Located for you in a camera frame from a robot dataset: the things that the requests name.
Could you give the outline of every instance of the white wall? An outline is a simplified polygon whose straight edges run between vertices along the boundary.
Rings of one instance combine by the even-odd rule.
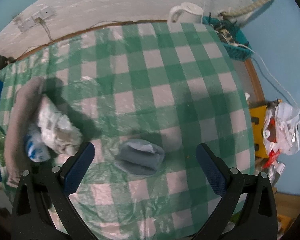
[[[206,14],[217,14],[229,7],[240,8],[251,0],[38,0],[18,17],[24,21],[46,5],[53,7],[55,15],[46,20],[53,39],[87,29],[106,20],[131,21],[166,19],[171,7],[189,1],[204,7]],[[38,25],[21,33],[15,22],[0,32],[0,54],[19,57],[27,48],[48,43],[49,39]]]

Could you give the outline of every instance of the plastic tablecloth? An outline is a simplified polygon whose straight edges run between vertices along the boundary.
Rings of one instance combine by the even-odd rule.
[[[70,199],[101,239],[176,239],[196,233],[220,200],[195,158],[199,143],[206,142],[229,167],[253,172],[245,96],[209,26],[112,26],[7,66],[0,71],[3,130],[16,92],[39,75],[46,77],[48,97],[95,146],[95,158]],[[165,150],[157,174],[136,177],[114,165],[120,143],[129,138]],[[54,163],[66,159],[59,155]],[[5,181],[4,167],[2,176]],[[62,230],[54,210],[51,216]]]

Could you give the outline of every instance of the plastic bottle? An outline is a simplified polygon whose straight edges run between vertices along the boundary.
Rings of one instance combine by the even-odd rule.
[[[45,162],[51,158],[48,148],[42,141],[39,128],[34,123],[29,124],[25,136],[25,148],[28,157],[33,162]]]

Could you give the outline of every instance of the kettle handle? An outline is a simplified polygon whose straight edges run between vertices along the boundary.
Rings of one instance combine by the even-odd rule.
[[[182,9],[182,7],[180,5],[173,7],[169,12],[167,22],[168,23],[169,22],[176,22],[183,11],[184,10]]]

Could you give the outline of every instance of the blue towel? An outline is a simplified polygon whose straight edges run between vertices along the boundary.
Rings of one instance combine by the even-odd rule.
[[[122,171],[133,175],[156,174],[164,159],[164,150],[142,139],[122,143],[114,164]]]

